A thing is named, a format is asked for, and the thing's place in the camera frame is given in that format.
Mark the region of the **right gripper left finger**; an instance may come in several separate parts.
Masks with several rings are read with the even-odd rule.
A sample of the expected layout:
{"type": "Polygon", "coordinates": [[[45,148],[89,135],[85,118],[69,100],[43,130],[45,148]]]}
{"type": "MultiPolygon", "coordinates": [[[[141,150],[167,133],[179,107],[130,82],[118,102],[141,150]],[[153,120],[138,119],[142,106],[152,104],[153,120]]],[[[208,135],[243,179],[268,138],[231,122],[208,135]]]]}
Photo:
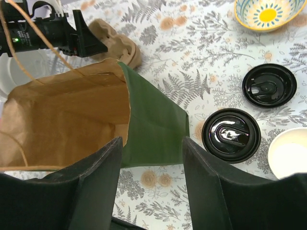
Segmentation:
{"type": "Polygon", "coordinates": [[[0,175],[3,230],[107,230],[121,165],[117,137],[97,152],[41,179],[0,175]]]}

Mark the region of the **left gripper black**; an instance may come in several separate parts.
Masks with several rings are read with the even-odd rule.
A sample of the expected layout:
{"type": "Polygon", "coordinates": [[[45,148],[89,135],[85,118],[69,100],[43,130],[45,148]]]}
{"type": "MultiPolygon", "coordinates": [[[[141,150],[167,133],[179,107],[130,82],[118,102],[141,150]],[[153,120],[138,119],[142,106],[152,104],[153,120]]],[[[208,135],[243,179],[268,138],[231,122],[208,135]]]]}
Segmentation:
{"type": "Polygon", "coordinates": [[[75,27],[68,22],[66,13],[63,17],[54,16],[52,19],[38,17],[35,24],[45,38],[65,55],[85,58],[107,52],[107,46],[89,30],[81,10],[72,12],[75,27]]]}

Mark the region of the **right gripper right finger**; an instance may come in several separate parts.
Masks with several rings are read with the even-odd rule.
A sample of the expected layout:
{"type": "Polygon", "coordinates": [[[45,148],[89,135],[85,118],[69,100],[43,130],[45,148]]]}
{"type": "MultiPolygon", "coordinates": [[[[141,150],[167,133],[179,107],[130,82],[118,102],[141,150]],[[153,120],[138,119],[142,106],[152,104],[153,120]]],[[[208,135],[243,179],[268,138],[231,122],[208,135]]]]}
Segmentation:
{"type": "Polygon", "coordinates": [[[304,230],[307,176],[273,181],[244,172],[182,142],[192,227],[195,230],[304,230]]]}

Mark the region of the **black coffee cup lid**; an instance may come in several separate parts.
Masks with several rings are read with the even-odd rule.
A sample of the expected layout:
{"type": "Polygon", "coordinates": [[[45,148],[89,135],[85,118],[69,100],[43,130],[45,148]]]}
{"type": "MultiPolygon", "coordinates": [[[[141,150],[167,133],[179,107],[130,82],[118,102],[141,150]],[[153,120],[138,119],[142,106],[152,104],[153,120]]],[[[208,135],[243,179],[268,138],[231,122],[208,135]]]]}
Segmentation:
{"type": "Polygon", "coordinates": [[[258,150],[261,131],[256,120],[247,112],[226,108],[207,118],[201,137],[209,153],[227,163],[240,163],[258,150]]]}

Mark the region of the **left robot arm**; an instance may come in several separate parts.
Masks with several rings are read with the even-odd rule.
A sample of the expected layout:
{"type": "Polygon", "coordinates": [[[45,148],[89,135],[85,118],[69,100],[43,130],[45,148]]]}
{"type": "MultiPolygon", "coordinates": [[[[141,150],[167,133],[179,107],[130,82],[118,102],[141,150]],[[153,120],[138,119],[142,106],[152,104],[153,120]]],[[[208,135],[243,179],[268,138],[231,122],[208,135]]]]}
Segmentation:
{"type": "MultiPolygon", "coordinates": [[[[72,27],[68,22],[69,15],[63,11],[59,0],[18,0],[16,3],[63,54],[85,58],[108,51],[107,46],[89,30],[80,10],[72,11],[75,22],[72,27]]],[[[1,1],[0,6],[15,52],[47,48],[17,9],[6,0],[1,1]]]]}

